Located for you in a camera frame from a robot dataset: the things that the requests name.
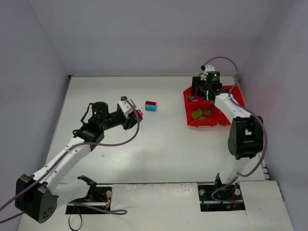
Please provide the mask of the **green long lego brick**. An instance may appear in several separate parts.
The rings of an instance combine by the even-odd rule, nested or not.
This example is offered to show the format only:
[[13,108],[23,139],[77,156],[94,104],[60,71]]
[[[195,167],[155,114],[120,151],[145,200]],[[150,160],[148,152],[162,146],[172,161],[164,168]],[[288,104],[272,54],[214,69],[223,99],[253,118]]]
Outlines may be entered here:
[[203,114],[203,111],[201,109],[198,109],[196,111],[191,112],[192,119],[196,120]]

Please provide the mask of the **blue long lego brick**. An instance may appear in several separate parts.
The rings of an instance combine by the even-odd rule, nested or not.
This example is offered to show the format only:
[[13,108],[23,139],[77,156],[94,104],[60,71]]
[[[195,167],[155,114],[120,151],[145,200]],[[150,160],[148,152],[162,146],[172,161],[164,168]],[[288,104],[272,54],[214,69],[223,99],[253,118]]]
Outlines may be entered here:
[[155,112],[156,111],[156,105],[146,104],[145,105],[145,110],[146,111]]

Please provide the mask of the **red curved lego brick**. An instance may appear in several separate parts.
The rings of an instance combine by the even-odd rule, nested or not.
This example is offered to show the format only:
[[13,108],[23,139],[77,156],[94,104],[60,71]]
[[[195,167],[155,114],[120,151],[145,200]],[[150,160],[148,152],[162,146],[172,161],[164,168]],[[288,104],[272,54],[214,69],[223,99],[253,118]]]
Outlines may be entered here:
[[143,113],[140,109],[136,110],[139,120],[142,119]]

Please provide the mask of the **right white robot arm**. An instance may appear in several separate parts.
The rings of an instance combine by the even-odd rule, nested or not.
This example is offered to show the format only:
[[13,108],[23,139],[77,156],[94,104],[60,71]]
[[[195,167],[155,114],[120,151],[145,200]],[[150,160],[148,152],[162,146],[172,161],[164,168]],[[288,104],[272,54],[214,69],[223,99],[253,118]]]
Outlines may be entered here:
[[216,187],[223,189],[234,184],[239,176],[249,176],[243,174],[246,165],[265,150],[262,118],[240,105],[233,89],[222,87],[219,71],[207,71],[192,78],[190,97],[199,96],[211,102],[231,123],[227,142],[230,155],[215,179]]

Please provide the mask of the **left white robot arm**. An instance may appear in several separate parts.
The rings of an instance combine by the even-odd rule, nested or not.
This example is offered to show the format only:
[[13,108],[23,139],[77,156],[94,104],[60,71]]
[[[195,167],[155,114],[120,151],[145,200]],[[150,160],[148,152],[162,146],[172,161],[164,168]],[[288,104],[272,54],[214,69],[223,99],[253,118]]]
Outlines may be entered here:
[[116,111],[110,113],[105,102],[89,103],[87,122],[73,131],[70,142],[43,168],[27,176],[23,174],[16,182],[14,204],[24,214],[38,223],[51,218],[56,208],[79,198],[94,197],[96,182],[82,175],[72,183],[61,184],[62,179],[85,156],[102,145],[105,131],[117,126],[124,130],[140,127],[142,112],[135,103],[121,97]]

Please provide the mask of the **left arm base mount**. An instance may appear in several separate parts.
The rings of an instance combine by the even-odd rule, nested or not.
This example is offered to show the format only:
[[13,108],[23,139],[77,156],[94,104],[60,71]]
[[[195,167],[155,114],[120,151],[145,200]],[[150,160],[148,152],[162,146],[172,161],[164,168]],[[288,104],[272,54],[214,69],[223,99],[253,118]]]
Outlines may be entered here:
[[[110,211],[111,197],[112,197],[112,186],[102,185],[93,181],[92,179],[82,175],[77,178],[78,180],[84,181],[88,186],[89,190],[87,195],[83,198],[78,198],[74,202],[83,203],[98,209]],[[103,212],[90,209],[81,205],[68,204],[65,210],[66,215],[95,215],[105,214]]]

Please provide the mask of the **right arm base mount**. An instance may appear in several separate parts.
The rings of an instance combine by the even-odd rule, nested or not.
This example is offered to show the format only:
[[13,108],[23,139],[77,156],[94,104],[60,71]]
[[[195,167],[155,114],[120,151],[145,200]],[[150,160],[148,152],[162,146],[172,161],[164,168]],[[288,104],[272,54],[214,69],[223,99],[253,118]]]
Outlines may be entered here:
[[222,184],[218,175],[214,183],[198,184],[201,212],[245,211],[240,184]]

